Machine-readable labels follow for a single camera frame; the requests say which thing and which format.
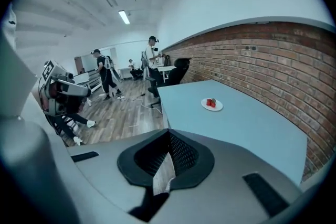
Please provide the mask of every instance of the plate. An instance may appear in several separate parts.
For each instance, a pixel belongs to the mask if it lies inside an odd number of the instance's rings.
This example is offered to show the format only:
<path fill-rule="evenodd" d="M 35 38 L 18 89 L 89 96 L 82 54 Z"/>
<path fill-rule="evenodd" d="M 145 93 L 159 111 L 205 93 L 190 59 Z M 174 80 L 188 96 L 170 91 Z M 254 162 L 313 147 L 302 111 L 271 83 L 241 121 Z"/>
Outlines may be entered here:
<path fill-rule="evenodd" d="M 211 106 L 206 105 L 206 100 L 207 99 L 212 99 L 212 98 L 205 98 L 201 101 L 201 105 L 205 109 L 208 109 L 208 110 L 211 110 L 211 111 L 219 111 L 223 108 L 223 104 L 221 102 L 219 102 L 217 99 L 216 99 L 216 107 L 215 108 L 212 108 Z"/>

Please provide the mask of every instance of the black shirt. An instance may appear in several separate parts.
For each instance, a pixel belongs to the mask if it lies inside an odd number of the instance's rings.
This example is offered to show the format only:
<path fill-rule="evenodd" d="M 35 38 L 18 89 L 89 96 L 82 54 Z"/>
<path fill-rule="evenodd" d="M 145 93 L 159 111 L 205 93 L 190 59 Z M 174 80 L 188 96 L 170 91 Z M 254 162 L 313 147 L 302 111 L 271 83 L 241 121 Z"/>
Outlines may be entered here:
<path fill-rule="evenodd" d="M 99 63 L 103 63 L 103 68 L 100 70 L 100 77 L 102 78 L 102 79 L 104 79 L 105 77 L 106 77 L 106 68 L 104 67 L 104 63 L 105 63 L 105 57 L 103 57 L 103 56 L 99 56 L 98 58 L 97 58 L 97 66 L 99 67 Z"/>

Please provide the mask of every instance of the fluorescent light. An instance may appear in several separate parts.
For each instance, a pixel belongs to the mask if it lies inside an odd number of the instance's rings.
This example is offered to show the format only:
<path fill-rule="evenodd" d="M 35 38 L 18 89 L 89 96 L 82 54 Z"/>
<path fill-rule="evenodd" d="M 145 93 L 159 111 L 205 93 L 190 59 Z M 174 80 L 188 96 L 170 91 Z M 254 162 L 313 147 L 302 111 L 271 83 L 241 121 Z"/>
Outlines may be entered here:
<path fill-rule="evenodd" d="M 119 15 L 120 15 L 121 18 L 124 20 L 124 23 L 125 23 L 125 24 L 127 24 L 127 25 L 130 24 L 130 21 L 128 20 L 127 15 L 126 15 L 126 13 L 125 13 L 124 10 L 119 11 Z"/>

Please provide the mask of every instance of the chair headrest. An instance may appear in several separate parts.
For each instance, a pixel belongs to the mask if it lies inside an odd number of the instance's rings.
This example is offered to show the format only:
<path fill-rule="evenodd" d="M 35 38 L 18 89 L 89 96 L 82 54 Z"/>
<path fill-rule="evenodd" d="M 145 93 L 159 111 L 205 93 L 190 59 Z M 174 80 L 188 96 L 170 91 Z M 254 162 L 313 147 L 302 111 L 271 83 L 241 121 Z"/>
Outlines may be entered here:
<path fill-rule="evenodd" d="M 190 64 L 190 59 L 191 58 L 178 58 L 175 60 L 174 62 L 174 66 L 176 68 L 182 68 L 182 69 L 185 69 L 189 66 Z"/>

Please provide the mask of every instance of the brick wall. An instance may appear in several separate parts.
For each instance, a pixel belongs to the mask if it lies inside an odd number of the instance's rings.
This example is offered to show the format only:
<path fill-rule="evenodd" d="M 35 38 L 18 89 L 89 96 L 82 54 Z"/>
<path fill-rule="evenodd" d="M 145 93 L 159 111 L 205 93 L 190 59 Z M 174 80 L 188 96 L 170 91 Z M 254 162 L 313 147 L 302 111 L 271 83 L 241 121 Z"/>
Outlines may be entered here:
<path fill-rule="evenodd" d="M 308 137 L 302 180 L 336 149 L 336 50 L 332 33 L 294 23 L 212 31 L 166 50 L 191 57 L 182 83 L 213 79 L 268 105 Z"/>

